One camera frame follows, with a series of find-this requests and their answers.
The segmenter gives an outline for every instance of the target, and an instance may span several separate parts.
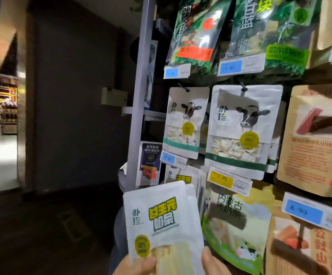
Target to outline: wall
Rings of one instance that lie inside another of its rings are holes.
[[[29,13],[35,21],[35,189],[117,181],[127,161],[130,119],[100,101],[101,88],[115,85],[118,28],[70,0],[34,0]]]

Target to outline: hand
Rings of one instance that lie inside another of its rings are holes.
[[[227,266],[212,255],[208,246],[205,246],[203,249],[201,263],[206,275],[232,275]]]
[[[139,261],[134,265],[130,264],[129,255],[127,255],[115,269],[113,275],[145,275],[150,273],[156,267],[155,257],[148,256],[145,260]]]

